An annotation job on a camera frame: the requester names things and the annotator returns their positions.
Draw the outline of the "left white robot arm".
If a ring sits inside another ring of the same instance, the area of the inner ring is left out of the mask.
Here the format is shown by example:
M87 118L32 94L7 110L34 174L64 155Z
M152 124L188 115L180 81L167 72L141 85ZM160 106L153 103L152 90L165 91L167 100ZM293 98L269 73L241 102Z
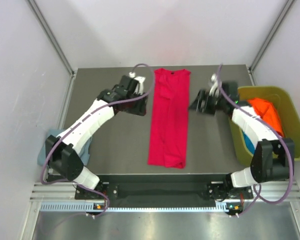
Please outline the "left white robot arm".
M94 133L119 112L144 116L148 95L144 76L123 75L111 89L100 92L90 108L68 129L45 141L46 164L64 179L86 188L92 198L104 191L100 178L83 163L80 153Z

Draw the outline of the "olive green plastic bin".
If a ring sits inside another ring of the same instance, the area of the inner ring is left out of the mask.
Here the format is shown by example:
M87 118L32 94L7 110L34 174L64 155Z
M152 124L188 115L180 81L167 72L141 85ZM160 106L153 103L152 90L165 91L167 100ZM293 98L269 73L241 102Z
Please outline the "olive green plastic bin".
M300 162L300 118L290 95L277 86L242 86L238 88L238 93L241 100L261 98L273 103L280 117L284 135L294 142L294 160ZM242 130L230 119L228 122L235 156L240 164L248 167L253 155L246 147Z

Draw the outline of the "left aluminium corner post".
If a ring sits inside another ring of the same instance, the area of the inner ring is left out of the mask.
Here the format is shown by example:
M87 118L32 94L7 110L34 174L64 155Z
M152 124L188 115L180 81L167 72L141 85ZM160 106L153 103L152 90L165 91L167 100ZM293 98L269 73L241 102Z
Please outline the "left aluminium corner post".
M75 71L71 67L66 55L64 54L60 44L57 41L57 38L55 37L37 2L35 0L26 0L26 3L33 12L35 18L37 19L39 25L44 31L48 41L50 42L52 48L54 49L63 66L65 67L66 71L70 74L70 76L73 76L75 74Z

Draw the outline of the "right aluminium corner post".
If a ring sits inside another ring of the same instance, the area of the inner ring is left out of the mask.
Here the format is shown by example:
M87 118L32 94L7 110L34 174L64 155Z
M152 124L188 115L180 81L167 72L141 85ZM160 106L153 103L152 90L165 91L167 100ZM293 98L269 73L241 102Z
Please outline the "right aluminium corner post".
M279 11L279 14L275 18L275 21L271 25L271 28L269 32L267 33L264 41L261 44L261 47L257 51L256 56L254 57L251 65L248 67L249 73L252 74L253 71L257 68L259 62L263 58L264 54L266 53L268 47L274 40L278 30L283 25L283 22L287 15L289 14L290 10L293 8L294 4L296 3L296 0L285 0L284 5Z

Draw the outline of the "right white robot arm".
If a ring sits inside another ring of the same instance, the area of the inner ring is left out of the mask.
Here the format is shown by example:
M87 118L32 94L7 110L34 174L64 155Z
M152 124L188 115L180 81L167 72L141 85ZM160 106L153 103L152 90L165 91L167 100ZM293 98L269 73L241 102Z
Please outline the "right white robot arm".
M242 188L273 181L291 181L294 176L294 142L284 138L246 100L240 100L235 81L211 80L210 89L201 89L189 110L214 115L222 111L248 137L254 147L250 166L229 173L223 192L235 198Z

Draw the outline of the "aluminium corner post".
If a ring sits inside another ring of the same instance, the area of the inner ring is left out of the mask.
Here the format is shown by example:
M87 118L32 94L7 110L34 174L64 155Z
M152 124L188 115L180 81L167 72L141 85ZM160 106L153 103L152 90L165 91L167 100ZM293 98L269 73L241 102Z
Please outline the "aluminium corner post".
M264 54L266 53L268 47L274 40L278 30L283 25L283 22L287 15L289 14L290 10L293 8L294 4L296 3L296 0L285 0L284 5L279 11L279 14L275 18L275 21L271 25L271 28L269 32L267 33L264 41L261 44L261 47L257 51L256 56L254 57L251 65L248 67L249 73L252 74L253 71L257 68L259 62L263 58Z
M75 71L71 67L66 55L64 54L60 44L57 41L57 38L55 37L37 2L35 0L26 0L26 3L33 12L35 18L37 19L39 25L44 31L48 41L50 42L52 48L54 49L63 66L65 67L66 71L70 74L70 76L73 76L75 74Z

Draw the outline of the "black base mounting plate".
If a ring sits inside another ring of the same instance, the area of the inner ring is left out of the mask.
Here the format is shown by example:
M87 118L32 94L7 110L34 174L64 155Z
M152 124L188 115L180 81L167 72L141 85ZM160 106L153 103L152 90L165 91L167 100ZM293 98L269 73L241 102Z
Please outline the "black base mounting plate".
M211 207L217 200L251 200L250 187L227 191L225 174L102 174L98 190L111 207Z

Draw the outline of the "aluminium frame rail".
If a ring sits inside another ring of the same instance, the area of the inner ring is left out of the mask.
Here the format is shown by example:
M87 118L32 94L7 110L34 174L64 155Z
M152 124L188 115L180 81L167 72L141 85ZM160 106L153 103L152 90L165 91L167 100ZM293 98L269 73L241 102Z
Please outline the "aluminium frame rail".
M260 195L269 201L278 200L286 192L287 181L266 182L261 184ZM72 183L58 182L49 185L35 183L30 195L31 201L70 201L75 199L76 189ZM287 202L300 201L300 189L296 182L292 184Z

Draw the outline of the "blue t shirt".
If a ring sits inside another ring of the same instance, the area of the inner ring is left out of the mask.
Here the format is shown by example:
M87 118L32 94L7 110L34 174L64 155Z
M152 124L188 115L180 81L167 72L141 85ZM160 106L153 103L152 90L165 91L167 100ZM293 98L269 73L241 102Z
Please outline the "blue t shirt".
M254 154L254 152L255 152L255 146L254 146L254 144L252 143L252 141L250 140L250 138L244 132L242 132L242 135L243 135L243 140L244 140L244 143L245 143L245 146L246 146L247 150L251 154Z

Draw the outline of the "folded grey-blue t shirt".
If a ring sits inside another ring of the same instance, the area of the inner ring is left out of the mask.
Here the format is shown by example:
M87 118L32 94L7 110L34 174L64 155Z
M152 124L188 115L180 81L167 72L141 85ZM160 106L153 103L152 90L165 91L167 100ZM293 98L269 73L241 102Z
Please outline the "folded grey-blue t shirt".
M46 137L48 138L50 135L53 135L54 137L56 137L63 131L64 131L63 129L50 129L50 130L48 130ZM79 153L79 157L84 166L86 166L88 164L89 159L90 159L89 148L90 148L91 142L92 142L92 138L87 140L87 142L84 144L83 148L81 149L81 151ZM40 152L37 156L37 164L39 166L43 166L45 160L46 160L46 144L43 143L43 146L40 149Z

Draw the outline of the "magenta t shirt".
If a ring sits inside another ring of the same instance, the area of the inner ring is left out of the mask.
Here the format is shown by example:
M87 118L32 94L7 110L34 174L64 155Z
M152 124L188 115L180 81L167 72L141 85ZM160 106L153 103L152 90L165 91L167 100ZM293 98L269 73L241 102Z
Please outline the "magenta t shirt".
M183 169L187 157L191 72L160 68L154 73L147 163Z

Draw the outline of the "orange t shirt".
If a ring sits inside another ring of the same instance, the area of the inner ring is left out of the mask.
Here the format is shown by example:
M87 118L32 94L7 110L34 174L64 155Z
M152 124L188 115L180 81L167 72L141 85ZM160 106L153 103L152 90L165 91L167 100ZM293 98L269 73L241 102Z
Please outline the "orange t shirt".
M269 124L281 137L285 136L280 116L272 102L262 98L248 99L247 102L264 122Z

